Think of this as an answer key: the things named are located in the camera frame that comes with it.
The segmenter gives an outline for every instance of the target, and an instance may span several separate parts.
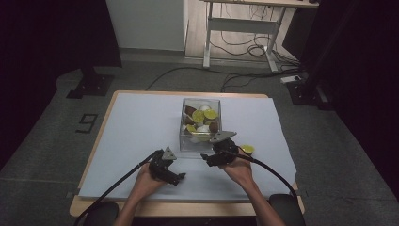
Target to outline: transparent bin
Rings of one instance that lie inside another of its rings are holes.
[[[219,100],[184,98],[179,134],[181,157],[200,158],[200,153],[212,153],[209,139],[221,129]]]

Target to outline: table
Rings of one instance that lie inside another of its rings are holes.
[[[168,95],[181,95],[185,97],[198,97],[198,98],[209,98],[209,97],[220,97],[220,98],[267,98],[263,94],[234,94],[234,93],[196,93],[196,92],[148,92],[148,91],[117,91],[115,92],[110,106],[104,117],[104,122],[100,129],[99,135],[95,141],[92,153],[88,160],[88,164],[82,176],[82,180],[79,184],[79,188],[82,187],[85,179],[88,176],[88,170],[92,164],[93,158],[101,146],[101,141],[104,136],[104,130],[108,122],[112,121],[111,112],[113,107],[116,105],[115,102],[119,95],[122,94],[143,94],[143,95],[157,95],[159,97],[166,97]],[[78,216],[82,213],[89,205],[91,205],[93,199],[85,199],[80,196],[74,196],[70,213],[73,216]],[[115,199],[120,208],[123,206],[121,199]],[[136,211],[137,216],[142,217],[184,217],[184,216],[254,216],[255,213],[250,203],[248,202],[167,202],[167,201],[147,201],[140,204]]]
[[[318,3],[309,3],[308,0],[201,0],[210,4],[208,15],[208,26],[206,31],[206,42],[203,54],[203,67],[209,68],[211,61],[211,31],[232,31],[232,32],[247,32],[256,34],[270,34],[271,40],[268,45],[264,47],[267,61],[269,62],[272,72],[277,72],[279,69],[272,57],[273,46],[276,42],[279,28],[281,26],[282,18],[284,17],[286,8],[317,8]],[[279,18],[276,21],[252,21],[239,20],[230,18],[216,18],[213,17],[214,3],[228,3],[228,4],[243,4],[243,5],[258,5],[258,6],[273,6],[281,7]]]

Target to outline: person's right hand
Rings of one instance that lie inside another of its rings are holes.
[[[241,148],[238,148],[238,150],[239,154],[245,155]],[[220,168],[225,170],[230,178],[242,188],[253,186],[254,181],[249,161],[236,157],[230,164],[220,166]]]

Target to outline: white metal table leg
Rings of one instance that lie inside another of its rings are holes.
[[[269,62],[270,69],[272,72],[277,72],[279,69],[277,68],[276,62],[272,57],[273,46],[276,43],[277,35],[279,34],[279,28],[281,27],[282,18],[284,17],[286,7],[281,7],[281,12],[279,13],[279,18],[276,21],[276,26],[272,34],[272,39],[269,44],[264,47],[264,51],[266,54],[267,61]]]
[[[212,2],[209,3],[209,15],[208,15],[208,25],[206,29],[206,42],[205,48],[203,50],[203,68],[209,68],[211,66],[211,22],[212,22],[212,10],[214,4]]]

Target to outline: gray floor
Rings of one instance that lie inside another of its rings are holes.
[[[66,99],[79,71],[59,77],[57,93],[28,137],[0,172],[0,225],[72,225],[75,192],[112,93],[145,89],[158,75],[201,61],[182,56],[122,53],[123,68],[99,68],[116,76],[105,97]],[[214,61],[226,72],[268,72],[264,64]],[[180,70],[160,79],[152,90],[219,92],[226,75]],[[307,225],[398,225],[399,203],[365,152],[334,111],[292,105],[281,76],[257,79],[227,92],[265,93],[274,99],[294,159]],[[240,85],[247,78],[234,81]],[[83,114],[98,114],[90,134],[79,124]]]

